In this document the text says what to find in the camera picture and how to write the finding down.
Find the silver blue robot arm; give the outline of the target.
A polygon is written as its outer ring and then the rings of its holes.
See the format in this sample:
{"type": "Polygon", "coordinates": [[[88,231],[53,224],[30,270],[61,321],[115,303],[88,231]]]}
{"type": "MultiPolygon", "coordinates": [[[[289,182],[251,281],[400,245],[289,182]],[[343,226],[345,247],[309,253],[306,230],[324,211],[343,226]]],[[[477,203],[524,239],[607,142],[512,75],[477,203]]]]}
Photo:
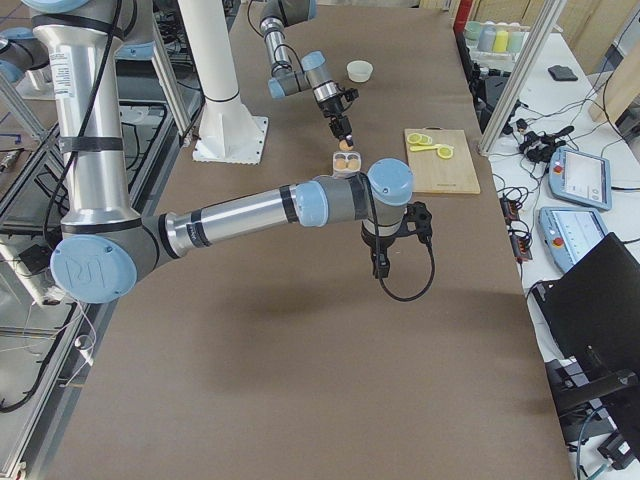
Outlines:
{"type": "Polygon", "coordinates": [[[323,116],[329,120],[339,148],[349,151],[354,147],[354,140],[346,111],[358,98],[358,90],[345,89],[333,80],[320,51],[312,51],[293,64],[289,56],[295,51],[285,42],[285,28],[312,20],[316,14],[314,1],[271,0],[265,4],[259,31],[271,64],[268,87],[274,99],[311,90],[323,116]]]}
{"type": "Polygon", "coordinates": [[[184,215],[142,217],[130,203],[115,55],[152,27],[147,1],[33,1],[55,86],[69,209],[50,269],[76,300],[101,304],[196,248],[287,223],[322,227],[360,221],[375,239],[394,236],[413,175],[397,159],[345,178],[320,176],[184,215]]]}

